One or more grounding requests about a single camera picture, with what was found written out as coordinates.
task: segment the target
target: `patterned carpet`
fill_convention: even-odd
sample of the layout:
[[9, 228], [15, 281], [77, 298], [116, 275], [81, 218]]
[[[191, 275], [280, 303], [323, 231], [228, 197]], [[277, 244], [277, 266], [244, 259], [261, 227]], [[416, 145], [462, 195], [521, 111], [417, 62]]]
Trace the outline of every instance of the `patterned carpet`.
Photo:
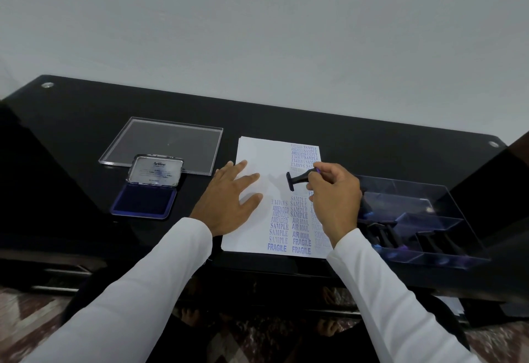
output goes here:
[[[348, 299], [347, 293], [337, 292]], [[0, 362], [16, 363], [59, 327], [67, 297], [24, 294], [0, 288]], [[353, 320], [286, 320], [253, 316], [244, 320], [213, 314], [208, 363], [293, 363], [303, 327], [341, 331]], [[529, 324], [511, 323], [467, 332], [473, 350], [485, 363], [529, 363]]]

